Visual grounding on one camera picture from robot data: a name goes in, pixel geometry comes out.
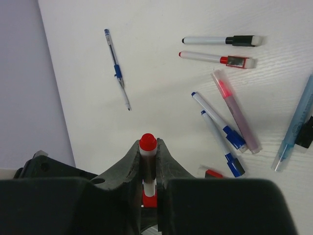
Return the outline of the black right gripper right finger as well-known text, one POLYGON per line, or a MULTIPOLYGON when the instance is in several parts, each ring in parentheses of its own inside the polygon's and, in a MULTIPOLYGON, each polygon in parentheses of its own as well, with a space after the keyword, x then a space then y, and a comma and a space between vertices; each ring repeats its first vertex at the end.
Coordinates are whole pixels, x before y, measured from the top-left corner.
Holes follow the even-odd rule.
POLYGON ((195 178, 158 139, 157 225, 164 235, 295 235, 279 187, 265 179, 195 178))

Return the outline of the red marker with end cap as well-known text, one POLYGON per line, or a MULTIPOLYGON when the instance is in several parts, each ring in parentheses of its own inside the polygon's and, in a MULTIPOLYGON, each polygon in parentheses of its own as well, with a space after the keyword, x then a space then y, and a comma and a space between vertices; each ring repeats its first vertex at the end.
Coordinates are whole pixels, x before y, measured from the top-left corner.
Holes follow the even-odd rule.
POLYGON ((143 207, 157 208, 157 140, 151 133, 144 134, 139 140, 139 153, 143 171, 143 207))

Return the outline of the red cap whiteboard marker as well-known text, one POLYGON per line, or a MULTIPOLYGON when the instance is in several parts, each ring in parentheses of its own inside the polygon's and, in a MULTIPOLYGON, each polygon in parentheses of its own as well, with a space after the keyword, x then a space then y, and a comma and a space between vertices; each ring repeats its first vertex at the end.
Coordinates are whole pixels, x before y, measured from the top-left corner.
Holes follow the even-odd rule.
POLYGON ((179 57, 182 59, 190 59, 197 61, 206 61, 210 63, 224 64, 228 67, 240 69, 252 69, 256 65, 256 60, 248 57, 240 56, 219 56, 213 54, 205 54, 190 51, 179 52, 179 57))

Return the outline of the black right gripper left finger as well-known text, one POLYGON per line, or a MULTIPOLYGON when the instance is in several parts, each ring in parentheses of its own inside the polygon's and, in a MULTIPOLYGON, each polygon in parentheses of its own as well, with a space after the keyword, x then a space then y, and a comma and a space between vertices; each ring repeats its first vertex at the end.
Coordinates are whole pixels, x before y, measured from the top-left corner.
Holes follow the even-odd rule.
POLYGON ((3 235, 138 235, 141 221, 138 143, 108 170, 80 177, 0 182, 3 235))

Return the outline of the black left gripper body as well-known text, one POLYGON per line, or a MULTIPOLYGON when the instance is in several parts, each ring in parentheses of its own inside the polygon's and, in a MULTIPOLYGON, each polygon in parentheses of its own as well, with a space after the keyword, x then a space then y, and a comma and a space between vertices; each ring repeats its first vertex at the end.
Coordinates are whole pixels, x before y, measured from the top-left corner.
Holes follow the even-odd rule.
POLYGON ((56 178, 80 177, 91 180, 97 175, 50 158, 45 152, 38 151, 27 161, 24 167, 17 170, 14 179, 21 178, 56 178))

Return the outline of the blue gel pen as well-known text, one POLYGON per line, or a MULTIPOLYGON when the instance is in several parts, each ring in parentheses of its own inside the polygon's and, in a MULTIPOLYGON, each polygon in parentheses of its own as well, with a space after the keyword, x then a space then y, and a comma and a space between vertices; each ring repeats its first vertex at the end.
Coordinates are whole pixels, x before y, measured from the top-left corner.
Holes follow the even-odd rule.
POLYGON ((106 41, 107 41, 107 44, 108 44, 108 47, 109 47, 109 51, 110 51, 110 54, 111 54, 111 57, 112 57, 112 61, 113 61, 113 68, 114 68, 114 71, 115 71, 115 75, 114 76, 117 79, 117 82, 119 84, 120 90, 122 92, 123 99, 125 101, 126 108, 127 108, 128 111, 131 111, 132 108, 131 108, 128 96, 126 94, 126 91, 125 91, 124 79, 123 79, 122 72, 121 72, 121 69, 120 69, 120 66, 119 66, 119 63, 118 63, 118 59, 117 59, 115 51, 114 51, 114 47, 113 47, 110 31, 108 29, 104 29, 104 34, 105 34, 106 41))

